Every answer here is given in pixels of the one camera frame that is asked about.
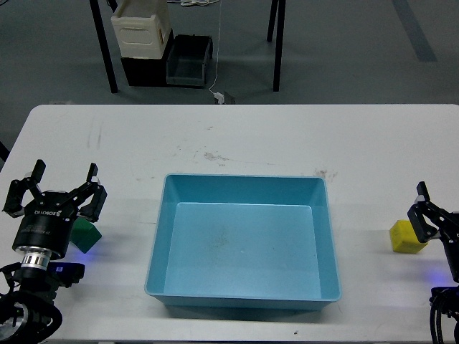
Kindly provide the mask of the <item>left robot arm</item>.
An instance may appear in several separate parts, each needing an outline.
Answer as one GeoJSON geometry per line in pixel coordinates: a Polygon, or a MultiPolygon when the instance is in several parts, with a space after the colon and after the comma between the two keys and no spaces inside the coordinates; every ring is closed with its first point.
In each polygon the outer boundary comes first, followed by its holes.
{"type": "Polygon", "coordinates": [[[41,191],[46,165],[10,183],[4,212],[21,218],[12,249],[22,261],[1,268],[8,291],[1,295],[1,342],[41,343],[62,324],[55,306],[57,290],[77,284],[85,273],[81,263],[63,262],[69,244],[87,253],[101,238],[95,222],[107,198],[91,163],[85,182],[71,190],[41,191]]]}

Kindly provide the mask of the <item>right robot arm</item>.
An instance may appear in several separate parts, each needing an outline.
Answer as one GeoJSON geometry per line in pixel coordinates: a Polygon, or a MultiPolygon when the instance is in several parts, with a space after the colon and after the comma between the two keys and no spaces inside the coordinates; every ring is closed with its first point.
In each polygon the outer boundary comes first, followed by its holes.
{"type": "MultiPolygon", "coordinates": [[[[454,282],[458,282],[458,213],[440,208],[430,200],[426,184],[417,185],[417,198],[407,212],[417,240],[439,239],[454,282]]],[[[430,334],[433,343],[444,343],[442,316],[458,320],[458,287],[431,289],[430,334]]]]}

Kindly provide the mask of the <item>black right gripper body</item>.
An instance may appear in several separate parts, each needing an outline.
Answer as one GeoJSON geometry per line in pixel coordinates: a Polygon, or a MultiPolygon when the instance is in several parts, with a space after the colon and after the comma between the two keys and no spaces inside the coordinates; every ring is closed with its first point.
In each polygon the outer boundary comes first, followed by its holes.
{"type": "Polygon", "coordinates": [[[440,241],[443,243],[453,281],[458,283],[458,213],[440,217],[440,241]]]}

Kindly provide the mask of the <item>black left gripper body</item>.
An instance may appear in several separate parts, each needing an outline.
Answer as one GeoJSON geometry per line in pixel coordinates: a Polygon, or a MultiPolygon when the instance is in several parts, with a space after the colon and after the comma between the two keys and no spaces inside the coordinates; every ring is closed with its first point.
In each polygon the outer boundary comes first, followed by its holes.
{"type": "Polygon", "coordinates": [[[41,193],[25,206],[12,249],[40,248],[50,251],[52,259],[65,257],[77,212],[69,193],[41,193]]]}

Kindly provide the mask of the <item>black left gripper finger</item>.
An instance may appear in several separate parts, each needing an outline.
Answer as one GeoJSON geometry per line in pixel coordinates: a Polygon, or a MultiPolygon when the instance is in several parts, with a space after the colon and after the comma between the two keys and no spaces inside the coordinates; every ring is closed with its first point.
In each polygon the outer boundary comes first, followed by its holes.
{"type": "Polygon", "coordinates": [[[31,193],[33,199],[39,205],[44,203],[44,196],[39,189],[39,182],[42,180],[45,168],[45,162],[38,159],[29,176],[25,176],[22,180],[14,179],[10,183],[3,212],[10,215],[10,217],[23,216],[24,207],[22,201],[27,191],[31,193]]]}
{"type": "Polygon", "coordinates": [[[108,195],[97,174],[97,165],[91,163],[86,181],[70,192],[70,203],[75,208],[76,217],[82,217],[90,223],[95,223],[99,220],[108,195]]]}

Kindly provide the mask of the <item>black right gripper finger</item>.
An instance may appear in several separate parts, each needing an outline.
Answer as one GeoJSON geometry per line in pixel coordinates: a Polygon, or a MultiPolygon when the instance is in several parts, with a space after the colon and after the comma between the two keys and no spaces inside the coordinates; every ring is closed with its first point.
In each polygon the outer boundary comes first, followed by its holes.
{"type": "Polygon", "coordinates": [[[430,200],[430,195],[424,181],[419,182],[416,189],[417,197],[407,212],[415,234],[422,243],[427,243],[433,239],[440,239],[440,217],[454,212],[446,211],[430,200]]]}

